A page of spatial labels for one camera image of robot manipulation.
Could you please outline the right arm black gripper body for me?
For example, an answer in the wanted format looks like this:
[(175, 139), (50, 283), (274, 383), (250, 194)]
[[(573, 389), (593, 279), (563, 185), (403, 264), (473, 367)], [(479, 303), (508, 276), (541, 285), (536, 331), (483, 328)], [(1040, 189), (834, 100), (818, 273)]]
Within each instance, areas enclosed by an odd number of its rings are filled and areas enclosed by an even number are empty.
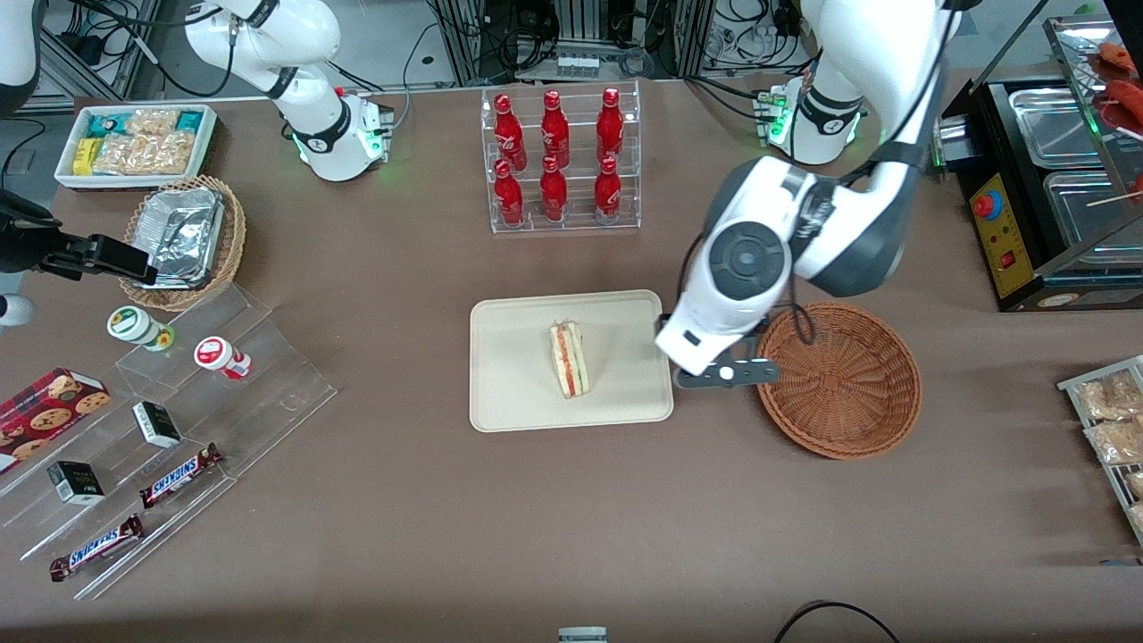
[(40, 204), (1, 192), (1, 272), (34, 270), (51, 254), (64, 251), (61, 223)]

